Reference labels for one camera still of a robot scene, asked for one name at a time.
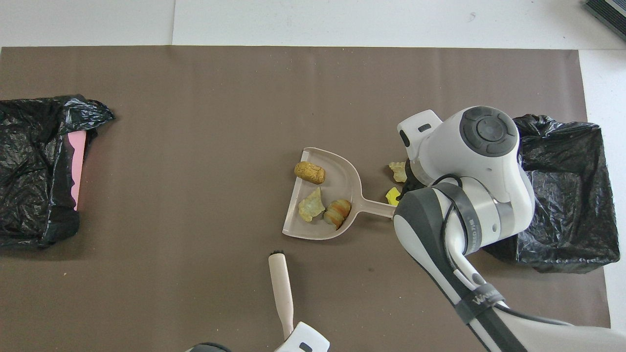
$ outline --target beige dustpan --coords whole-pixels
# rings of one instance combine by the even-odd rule
[[[301,239],[331,239],[347,230],[360,212],[393,217],[395,206],[363,198],[359,173],[346,159],[322,149],[308,147],[302,152],[301,161],[323,167],[326,170],[326,180],[323,184],[316,185],[299,177],[295,178],[294,191],[282,228],[283,234]],[[322,203],[325,206],[336,199],[347,199],[352,203],[350,214],[337,230],[333,225],[327,224],[321,215],[312,222],[306,222],[298,214],[298,203],[318,187],[322,188]]]

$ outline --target toy food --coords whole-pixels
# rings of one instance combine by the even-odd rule
[[[391,162],[389,168],[393,171],[393,179],[396,182],[406,182],[406,171],[404,171],[405,162]]]
[[[318,216],[323,211],[322,189],[319,187],[298,203],[298,214],[300,214],[300,217],[306,222],[311,222],[314,217]]]
[[[352,204],[346,199],[333,200],[331,204],[326,208],[324,213],[324,220],[330,225],[335,225],[335,230],[338,229],[344,220],[350,214]]]
[[[326,171],[322,167],[310,162],[299,162],[296,164],[294,173],[301,179],[313,182],[316,185],[324,182],[326,177]]]
[[[397,200],[398,195],[400,195],[400,192],[398,191],[397,188],[393,187],[392,189],[390,189],[385,195],[385,198],[387,198],[387,203],[391,205],[398,205],[399,203]]]

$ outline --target black trash bag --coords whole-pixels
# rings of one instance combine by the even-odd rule
[[[600,127],[548,116],[513,119],[521,165],[535,191],[527,230],[486,246],[505,262],[539,272],[584,274],[620,259],[613,193]]]
[[[76,234],[67,134],[86,130],[87,146],[112,119],[81,95],[0,101],[0,246],[45,248]]]

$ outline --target black strap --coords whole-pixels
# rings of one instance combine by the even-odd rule
[[[515,334],[496,314],[495,307],[487,309],[476,320],[485,329],[489,337],[495,342],[500,351],[527,352],[524,345],[517,339]]]
[[[458,209],[458,215],[461,219],[461,225],[465,231],[466,248],[463,255],[476,252],[480,249],[480,244],[483,240],[483,233],[480,227],[480,221],[478,220],[478,214],[476,209],[472,205],[470,198],[465,194],[465,191],[457,185],[443,182],[432,186],[434,189],[441,191]]]
[[[454,306],[454,310],[461,317],[463,323],[467,325],[497,302],[504,300],[505,298],[492,284],[486,283],[461,298],[461,301]]]

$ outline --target brown surface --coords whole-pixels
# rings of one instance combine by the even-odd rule
[[[117,121],[85,163],[77,236],[0,252],[2,351],[184,351],[282,339],[267,256],[283,249],[295,319],[332,351],[481,351],[389,220],[336,239],[280,231],[304,147],[350,160],[366,198],[406,158],[396,124],[491,105],[585,120],[576,51],[102,47],[3,48],[0,98],[81,93]],[[539,274],[471,261],[510,306],[608,326],[602,270]]]

